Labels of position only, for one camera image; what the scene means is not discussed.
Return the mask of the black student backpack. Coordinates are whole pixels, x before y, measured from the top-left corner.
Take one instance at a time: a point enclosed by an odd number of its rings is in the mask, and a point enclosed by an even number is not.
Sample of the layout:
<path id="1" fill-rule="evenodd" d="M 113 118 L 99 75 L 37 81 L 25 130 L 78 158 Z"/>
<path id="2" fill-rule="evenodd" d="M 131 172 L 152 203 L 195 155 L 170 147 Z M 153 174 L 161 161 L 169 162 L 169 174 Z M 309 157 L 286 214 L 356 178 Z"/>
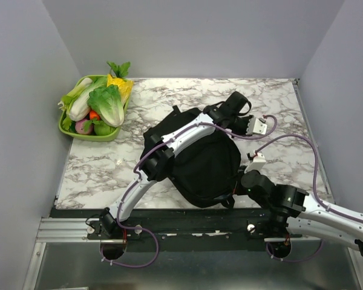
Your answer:
<path id="1" fill-rule="evenodd" d="M 187 125 L 200 113 L 198 108 L 180 112 L 177 106 L 173 106 L 171 113 L 143 134 L 144 150 L 140 159 L 160 144 L 160 137 Z M 155 180 L 157 173 L 155 156 L 164 149 L 155 151 L 139 167 L 149 181 Z M 169 178 L 181 195 L 196 207 L 221 204 L 231 209 L 235 204 L 232 194 L 237 189 L 240 163 L 241 154 L 235 143 L 224 132 L 215 130 L 179 153 L 172 168 L 168 167 L 169 171 L 161 177 Z"/>

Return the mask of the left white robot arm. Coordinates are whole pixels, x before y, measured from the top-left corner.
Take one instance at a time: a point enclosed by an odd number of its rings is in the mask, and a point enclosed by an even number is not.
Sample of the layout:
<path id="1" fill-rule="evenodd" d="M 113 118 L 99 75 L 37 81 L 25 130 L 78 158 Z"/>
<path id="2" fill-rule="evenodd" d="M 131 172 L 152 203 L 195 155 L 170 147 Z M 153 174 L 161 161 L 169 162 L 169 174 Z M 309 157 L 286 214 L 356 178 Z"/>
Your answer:
<path id="1" fill-rule="evenodd" d="M 192 205 L 207 208 L 221 204 L 233 208 L 235 195 L 247 195 L 241 180 L 246 166 L 225 129 L 246 135 L 250 117 L 242 113 L 250 101 L 233 92 L 226 101 L 180 112 L 178 107 L 158 125 L 145 132 L 145 148 L 135 167 L 139 177 L 118 201 L 116 209 L 105 208 L 100 214 L 101 231 L 117 238 L 122 224 L 145 192 L 168 178 Z"/>

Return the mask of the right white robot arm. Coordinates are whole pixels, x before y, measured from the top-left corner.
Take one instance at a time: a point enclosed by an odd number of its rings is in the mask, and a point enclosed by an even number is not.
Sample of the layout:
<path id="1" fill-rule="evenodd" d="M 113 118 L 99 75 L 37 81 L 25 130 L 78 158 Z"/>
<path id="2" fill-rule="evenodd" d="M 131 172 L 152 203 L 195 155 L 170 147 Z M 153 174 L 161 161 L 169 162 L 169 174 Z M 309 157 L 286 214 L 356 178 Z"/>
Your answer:
<path id="1" fill-rule="evenodd" d="M 340 242 L 363 257 L 363 213 L 323 201 L 292 185 L 274 184 L 257 170 L 241 175 L 236 194 L 248 195 L 269 211 L 267 220 L 254 226 L 264 237 L 318 237 Z"/>

